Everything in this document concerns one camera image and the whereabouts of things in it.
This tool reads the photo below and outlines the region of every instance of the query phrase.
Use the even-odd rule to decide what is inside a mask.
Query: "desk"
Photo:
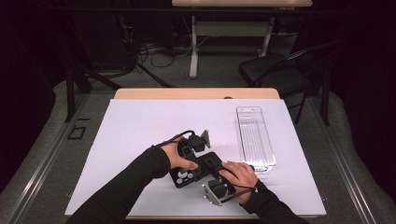
[[[233,99],[222,99],[226,96]],[[176,133],[208,129],[212,148],[202,154],[214,151],[224,161],[238,161],[235,105],[264,108],[263,115],[278,162],[269,175],[259,176],[264,184],[297,215],[325,215],[288,109],[276,90],[236,88],[118,90],[107,109],[65,214],[73,214],[145,148]],[[174,186],[170,176],[155,179],[144,189],[127,218],[257,218],[247,214],[235,201],[222,207],[209,204],[203,198],[201,186],[210,179],[207,176],[182,189]]]
[[[172,0],[174,7],[311,7],[311,0]],[[263,36],[259,56],[264,56],[274,26],[274,18],[269,21],[197,21],[192,16],[192,54],[190,78],[197,78],[198,35],[217,36]]]

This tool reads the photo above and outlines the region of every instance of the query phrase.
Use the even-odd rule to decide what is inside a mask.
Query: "chair leg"
[[[300,121],[300,116],[301,116],[301,113],[303,112],[306,95],[307,95],[307,91],[304,92],[303,100],[300,103],[300,108],[298,110],[297,118],[294,121],[296,124],[298,124],[298,122]]]

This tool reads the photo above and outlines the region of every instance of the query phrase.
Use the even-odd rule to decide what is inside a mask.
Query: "forearm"
[[[264,223],[308,223],[297,217],[276,195],[259,180],[256,188],[263,189],[262,192],[252,193],[249,201],[242,205],[250,214],[255,213]]]
[[[151,148],[96,191],[67,223],[122,223],[144,187],[165,176],[170,162],[160,148]]]

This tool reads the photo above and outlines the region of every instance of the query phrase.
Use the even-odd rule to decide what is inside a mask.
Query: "transparent container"
[[[259,106],[236,108],[236,133],[241,160],[255,172],[269,173],[276,165],[275,156]]]

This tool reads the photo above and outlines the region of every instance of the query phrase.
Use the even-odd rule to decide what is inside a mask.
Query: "person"
[[[132,161],[123,171],[96,191],[68,220],[74,223],[123,223],[144,187],[154,178],[164,177],[170,169],[181,167],[194,170],[198,164],[181,158],[177,142],[160,147],[151,147]],[[296,216],[287,205],[267,189],[253,169],[242,162],[224,162],[219,173],[235,186],[258,188],[235,199],[248,213],[255,213],[263,223],[307,223]],[[235,193],[244,188],[235,187]]]

